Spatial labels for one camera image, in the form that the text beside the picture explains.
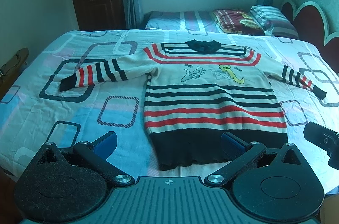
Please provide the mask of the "striped knit sweater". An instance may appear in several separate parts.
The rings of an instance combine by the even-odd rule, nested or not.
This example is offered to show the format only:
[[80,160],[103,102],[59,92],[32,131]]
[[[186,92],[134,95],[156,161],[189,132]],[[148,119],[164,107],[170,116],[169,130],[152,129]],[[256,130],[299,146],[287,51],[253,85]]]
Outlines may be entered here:
[[132,55],[87,65],[61,80],[60,91],[147,76],[144,127],[163,170],[220,163],[223,132],[244,141],[286,142],[286,119],[271,79],[326,93],[269,56],[217,41],[153,43]]

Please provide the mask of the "patterned white bed sheet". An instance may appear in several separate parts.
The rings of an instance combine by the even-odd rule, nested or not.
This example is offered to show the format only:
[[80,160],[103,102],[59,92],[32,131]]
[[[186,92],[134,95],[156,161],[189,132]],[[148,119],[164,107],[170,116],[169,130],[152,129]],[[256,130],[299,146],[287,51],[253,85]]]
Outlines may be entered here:
[[107,132],[117,135],[109,162],[134,177],[205,177],[219,164],[193,165],[161,171],[144,132],[146,76],[128,82],[102,83],[59,91],[61,79],[103,60],[132,55],[156,43],[212,41],[243,46],[289,65],[315,82],[327,96],[272,81],[286,116],[288,139],[297,145],[326,192],[338,186],[338,171],[328,165],[326,152],[306,141],[304,126],[315,122],[338,130],[338,76],[307,42],[281,37],[227,35],[198,31],[126,30],[71,31],[52,42],[19,76],[1,99],[1,170],[17,180],[47,141],[70,147],[94,141]]

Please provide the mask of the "wooden bedside furniture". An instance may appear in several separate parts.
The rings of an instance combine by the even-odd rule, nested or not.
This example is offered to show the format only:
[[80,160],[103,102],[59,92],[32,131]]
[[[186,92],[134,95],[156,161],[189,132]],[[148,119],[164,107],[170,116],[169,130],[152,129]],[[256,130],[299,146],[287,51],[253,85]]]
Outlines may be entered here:
[[22,48],[1,67],[1,99],[27,67],[28,48]]

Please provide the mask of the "red heart-shaped headboard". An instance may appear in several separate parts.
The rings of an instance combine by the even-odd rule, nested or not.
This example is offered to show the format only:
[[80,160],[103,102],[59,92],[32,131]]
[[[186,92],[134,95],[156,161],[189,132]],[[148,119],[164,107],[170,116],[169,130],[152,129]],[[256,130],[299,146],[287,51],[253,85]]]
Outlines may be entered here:
[[328,19],[321,7],[314,1],[297,7],[292,0],[285,0],[280,10],[295,27],[300,40],[316,46],[326,63],[338,73],[338,32],[329,31]]

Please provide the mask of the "striped grey pillow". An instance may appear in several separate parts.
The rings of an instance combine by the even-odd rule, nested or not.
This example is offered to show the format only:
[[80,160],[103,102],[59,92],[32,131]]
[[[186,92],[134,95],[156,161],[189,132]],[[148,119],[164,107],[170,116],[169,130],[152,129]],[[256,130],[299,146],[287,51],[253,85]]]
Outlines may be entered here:
[[250,7],[250,13],[263,28],[265,36],[299,39],[295,27],[278,8],[256,5]]

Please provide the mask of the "dark red patterned pillow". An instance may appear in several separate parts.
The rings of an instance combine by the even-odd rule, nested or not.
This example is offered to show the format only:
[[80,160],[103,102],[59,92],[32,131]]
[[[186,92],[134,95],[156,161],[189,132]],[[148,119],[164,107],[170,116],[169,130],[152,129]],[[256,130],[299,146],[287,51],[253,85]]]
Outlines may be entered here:
[[240,9],[219,9],[211,13],[213,20],[224,33],[264,36],[260,24],[248,13]]

